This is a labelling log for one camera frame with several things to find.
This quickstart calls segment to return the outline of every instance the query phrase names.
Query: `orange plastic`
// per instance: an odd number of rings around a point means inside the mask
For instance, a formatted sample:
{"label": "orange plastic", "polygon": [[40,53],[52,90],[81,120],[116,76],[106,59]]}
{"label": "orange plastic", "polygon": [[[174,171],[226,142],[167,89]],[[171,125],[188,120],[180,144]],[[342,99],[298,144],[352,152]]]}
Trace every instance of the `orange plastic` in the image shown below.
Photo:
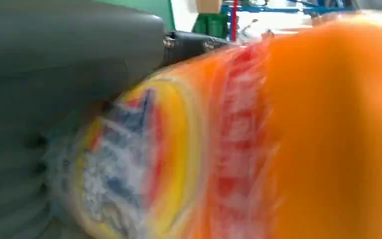
{"label": "orange plastic", "polygon": [[382,13],[271,42],[274,239],[382,239]]}
{"label": "orange plastic", "polygon": [[273,144],[264,125],[266,57],[264,44],[232,47],[155,78],[189,88],[206,125],[205,184],[177,238],[263,239],[273,228],[273,198],[263,187]]}

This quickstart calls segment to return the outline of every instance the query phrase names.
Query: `green machine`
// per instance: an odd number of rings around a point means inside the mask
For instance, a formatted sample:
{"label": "green machine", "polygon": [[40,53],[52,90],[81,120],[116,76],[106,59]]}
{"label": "green machine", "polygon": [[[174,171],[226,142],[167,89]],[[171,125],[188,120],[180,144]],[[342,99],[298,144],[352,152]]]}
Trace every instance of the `green machine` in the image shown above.
{"label": "green machine", "polygon": [[96,0],[114,5],[122,5],[154,14],[160,17],[168,30],[175,30],[170,0]]}
{"label": "green machine", "polygon": [[0,239],[88,238],[55,216],[43,157],[91,104],[227,44],[164,23],[114,4],[0,0]]}

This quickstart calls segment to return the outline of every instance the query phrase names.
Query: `orange packaging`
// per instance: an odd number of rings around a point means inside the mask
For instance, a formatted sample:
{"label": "orange packaging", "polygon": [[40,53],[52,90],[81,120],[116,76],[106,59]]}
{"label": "orange packaging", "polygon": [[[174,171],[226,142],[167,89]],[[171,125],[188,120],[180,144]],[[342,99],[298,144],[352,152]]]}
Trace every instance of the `orange packaging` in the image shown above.
{"label": "orange packaging", "polygon": [[273,197],[266,45],[167,68],[106,107],[70,174],[73,214],[97,239],[264,239]]}
{"label": "orange packaging", "polygon": [[382,239],[382,13],[277,38],[269,54],[272,238]]}

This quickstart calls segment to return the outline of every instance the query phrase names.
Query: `blue printed design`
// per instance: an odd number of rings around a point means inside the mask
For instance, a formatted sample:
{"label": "blue printed design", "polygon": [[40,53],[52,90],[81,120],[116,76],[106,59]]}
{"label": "blue printed design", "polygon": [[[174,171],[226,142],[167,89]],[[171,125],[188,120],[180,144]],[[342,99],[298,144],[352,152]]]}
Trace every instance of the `blue printed design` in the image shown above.
{"label": "blue printed design", "polygon": [[94,220],[108,223],[123,235],[131,225],[117,225],[120,219],[114,217],[109,220],[105,205],[116,207],[123,218],[141,220],[143,184],[150,166],[146,133],[153,101],[154,94],[148,90],[138,107],[113,104],[103,121],[96,152],[84,152],[83,206]]}

